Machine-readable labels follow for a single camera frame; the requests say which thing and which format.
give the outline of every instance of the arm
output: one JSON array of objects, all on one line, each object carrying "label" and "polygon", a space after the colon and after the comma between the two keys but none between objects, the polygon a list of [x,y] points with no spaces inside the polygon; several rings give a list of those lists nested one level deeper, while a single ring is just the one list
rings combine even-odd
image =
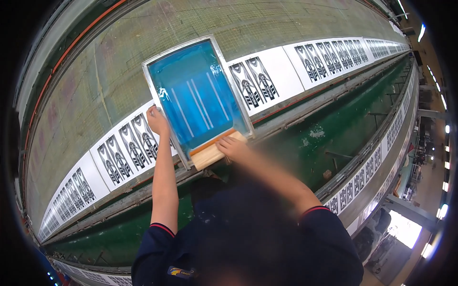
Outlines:
[{"label": "arm", "polygon": [[150,107],[146,114],[149,127],[160,136],[153,177],[151,223],[161,223],[176,234],[178,231],[178,191],[169,143],[170,128],[156,106]]},{"label": "arm", "polygon": [[299,214],[304,213],[311,207],[322,205],[312,190],[303,182],[284,171],[275,163],[250,150],[242,141],[232,137],[224,137],[216,143],[216,147],[234,162],[239,163],[252,175],[288,199]]}]

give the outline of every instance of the hand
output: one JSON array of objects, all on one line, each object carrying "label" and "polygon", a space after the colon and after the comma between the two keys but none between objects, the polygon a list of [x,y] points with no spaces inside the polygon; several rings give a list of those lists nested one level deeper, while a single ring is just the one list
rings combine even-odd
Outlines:
[{"label": "hand", "polygon": [[229,159],[239,164],[249,162],[253,155],[253,151],[244,142],[233,137],[222,137],[215,145]]},{"label": "hand", "polygon": [[156,105],[151,106],[146,111],[148,126],[151,130],[159,136],[170,136],[169,123],[165,117],[156,108]]}]

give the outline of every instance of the shirt logo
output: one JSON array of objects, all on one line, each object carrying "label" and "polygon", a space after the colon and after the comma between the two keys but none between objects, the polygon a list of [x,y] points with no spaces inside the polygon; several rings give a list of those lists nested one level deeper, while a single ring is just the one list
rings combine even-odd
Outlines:
[{"label": "shirt logo", "polygon": [[194,277],[194,269],[191,270],[184,270],[177,267],[170,266],[167,274],[172,276],[177,276],[184,279],[189,279],[190,277]]}]

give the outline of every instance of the screen printing frame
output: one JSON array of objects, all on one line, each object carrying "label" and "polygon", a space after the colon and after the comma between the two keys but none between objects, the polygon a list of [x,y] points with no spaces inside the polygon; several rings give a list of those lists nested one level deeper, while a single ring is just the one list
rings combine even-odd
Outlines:
[{"label": "screen printing frame", "polygon": [[[153,100],[154,100],[154,103],[157,107],[160,108],[160,112],[162,113],[162,115],[166,118],[167,122],[169,123],[169,125],[171,126],[170,124],[170,120],[169,118],[167,117],[167,114],[165,113],[164,111],[164,108],[161,104],[161,101],[159,99],[159,95],[156,91],[156,87],[153,83],[153,80],[151,78],[151,75],[149,73],[149,70],[148,70],[148,66],[155,62],[155,61],[158,61],[158,60],[161,60],[167,56],[169,56],[170,54],[174,53],[174,52],[177,52],[177,51],[180,51],[182,49],[185,49],[187,47],[190,47],[194,44],[197,44],[197,43],[201,43],[201,42],[206,42],[206,41],[209,41],[212,48],[213,48],[213,52],[215,53],[216,55],[216,58],[219,62],[219,64],[221,65],[222,67],[222,72],[226,78],[226,81],[228,82],[228,85],[229,85],[229,88],[232,92],[232,95],[234,96],[234,99],[235,99],[235,102],[237,103],[237,107],[239,108],[240,110],[240,113],[242,115],[242,119],[248,129],[248,138],[254,138],[255,137],[255,130],[254,130],[254,127],[253,127],[253,124],[251,123],[251,120],[250,120],[250,116],[248,115],[248,112],[247,110],[245,109],[244,105],[243,105],[243,101],[242,101],[242,97],[240,95],[240,92],[237,88],[237,85],[234,81],[234,78],[232,77],[231,73],[230,73],[230,69],[229,69],[229,65],[227,64],[226,60],[224,59],[224,56],[223,54],[221,53],[221,49],[219,48],[218,46],[218,43],[216,42],[216,39],[213,35],[207,35],[207,36],[203,36],[203,37],[199,37],[199,38],[196,38],[196,39],[193,39],[191,41],[188,41],[188,42],[185,42],[185,43],[182,43],[178,46],[175,46],[173,48],[170,48],[158,55],[155,55],[147,60],[145,60],[144,62],[142,62],[142,69],[143,69],[143,73],[144,73],[144,76],[146,78],[146,81],[148,83],[148,87],[149,87],[149,90],[151,92],[151,95],[153,97]],[[221,134],[219,134],[218,136],[216,137],[213,137],[211,138],[210,140],[206,141],[206,142],[203,142],[202,144],[200,144],[197,148],[199,148],[200,146],[206,144],[207,142],[210,142],[212,140],[214,140],[215,138],[219,137]],[[184,166],[186,167],[186,169],[190,170],[191,169],[191,165],[193,165],[192,161],[189,161],[186,154],[183,152],[183,149],[181,148],[181,145],[180,145],[180,142],[178,141],[178,138],[176,137],[176,134],[174,132],[174,130],[171,130],[170,132],[170,139],[172,140],[172,143],[174,144],[177,152],[178,152],[178,156],[180,157],[180,160],[183,162]]]}]

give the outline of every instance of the white stripe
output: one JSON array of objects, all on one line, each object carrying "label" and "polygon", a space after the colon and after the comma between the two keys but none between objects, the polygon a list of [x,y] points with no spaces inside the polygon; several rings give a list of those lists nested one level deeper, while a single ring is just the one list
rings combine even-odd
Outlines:
[{"label": "white stripe", "polygon": [[194,102],[196,103],[197,108],[199,109],[199,112],[201,113],[203,122],[205,122],[205,125],[207,126],[207,129],[210,130],[210,127],[208,126],[207,120],[205,120],[205,117],[203,116],[202,110],[200,109],[200,106],[199,106],[199,104],[197,103],[197,99],[196,99],[196,97],[194,96],[194,92],[192,91],[192,88],[191,88],[191,85],[189,84],[189,81],[186,81],[186,83],[188,84],[189,91],[191,92],[192,98],[194,99]]},{"label": "white stripe", "polygon": [[205,109],[205,105],[203,105],[202,99],[200,98],[200,94],[199,94],[199,92],[197,91],[197,87],[196,87],[196,85],[194,84],[194,80],[193,80],[192,78],[191,78],[191,82],[192,82],[192,85],[194,86],[194,89],[195,89],[195,91],[196,91],[197,97],[199,98],[199,101],[200,101],[200,103],[201,103],[201,105],[202,105],[203,111],[205,112],[205,115],[207,116],[208,122],[210,123],[210,126],[213,128],[212,120],[211,120],[210,117],[208,116],[207,110]]},{"label": "white stripe", "polygon": [[173,96],[175,97],[176,104],[178,105],[178,108],[180,109],[181,116],[183,116],[183,119],[185,120],[186,126],[188,126],[189,133],[191,133],[191,136],[194,137],[194,134],[192,133],[191,127],[189,127],[188,120],[186,120],[185,114],[183,113],[183,110],[181,109],[180,102],[176,98],[176,94],[175,94],[175,91],[173,90],[173,88],[172,88],[172,93],[173,93]]},{"label": "white stripe", "polygon": [[228,114],[226,113],[226,109],[224,109],[223,103],[221,102],[221,99],[219,99],[219,95],[218,95],[218,93],[216,92],[216,88],[215,88],[215,86],[213,85],[213,81],[212,81],[212,79],[210,78],[210,75],[209,75],[208,73],[207,73],[207,77],[208,77],[208,80],[210,81],[210,84],[212,85],[213,91],[215,92],[215,95],[216,95],[216,98],[218,99],[219,105],[221,105],[221,109],[223,110],[224,115],[226,116],[226,119],[229,121],[229,116],[228,116]]}]

